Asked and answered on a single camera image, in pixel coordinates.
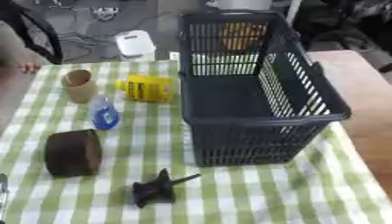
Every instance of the yellow bottle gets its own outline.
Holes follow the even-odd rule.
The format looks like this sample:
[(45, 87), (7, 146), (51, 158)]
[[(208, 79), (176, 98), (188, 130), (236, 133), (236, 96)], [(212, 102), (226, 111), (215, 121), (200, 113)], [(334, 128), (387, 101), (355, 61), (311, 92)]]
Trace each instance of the yellow bottle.
[(173, 98), (172, 78), (130, 75), (126, 80), (117, 80), (115, 88), (142, 102), (170, 102)]

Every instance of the paper cup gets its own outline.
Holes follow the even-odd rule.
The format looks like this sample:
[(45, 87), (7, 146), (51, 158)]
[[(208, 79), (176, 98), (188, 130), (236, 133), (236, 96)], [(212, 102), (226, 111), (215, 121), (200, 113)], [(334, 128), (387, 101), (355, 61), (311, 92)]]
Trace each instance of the paper cup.
[(71, 102), (88, 103), (97, 93), (95, 81), (87, 70), (74, 70), (61, 79), (61, 84)]

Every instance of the green and white checkered tablecloth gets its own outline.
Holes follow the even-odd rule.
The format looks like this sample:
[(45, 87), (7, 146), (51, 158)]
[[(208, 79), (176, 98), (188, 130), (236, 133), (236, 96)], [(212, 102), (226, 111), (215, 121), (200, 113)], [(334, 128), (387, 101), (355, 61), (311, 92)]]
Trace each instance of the green and white checkered tablecloth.
[[(67, 100), (60, 78), (90, 70), (101, 93), (122, 112), (98, 131), (97, 176), (53, 179), (43, 147), (54, 132), (92, 128), (86, 107)], [(113, 82), (130, 73), (177, 76), (177, 63), (44, 66), (0, 139), (0, 172), (9, 175), (6, 223), (392, 223), (385, 192), (340, 124), (330, 125), (288, 164), (199, 168), (178, 98), (171, 104), (125, 101)], [(175, 204), (137, 209), (127, 186), (162, 168), (201, 178), (175, 188)]]

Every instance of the blue bottle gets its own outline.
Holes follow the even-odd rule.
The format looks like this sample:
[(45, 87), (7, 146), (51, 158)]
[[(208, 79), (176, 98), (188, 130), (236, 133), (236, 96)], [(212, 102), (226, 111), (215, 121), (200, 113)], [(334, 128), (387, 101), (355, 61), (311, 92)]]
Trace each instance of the blue bottle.
[(120, 120), (113, 102), (104, 95), (97, 95), (91, 100), (89, 111), (92, 123), (98, 130), (109, 130), (115, 127)]

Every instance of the plastic basket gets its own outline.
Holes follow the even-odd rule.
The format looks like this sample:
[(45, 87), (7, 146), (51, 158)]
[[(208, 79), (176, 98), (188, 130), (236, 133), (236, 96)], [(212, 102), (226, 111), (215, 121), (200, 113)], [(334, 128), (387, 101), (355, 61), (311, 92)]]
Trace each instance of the plastic basket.
[(274, 12), (180, 19), (181, 98), (201, 166), (292, 160), (349, 107)]

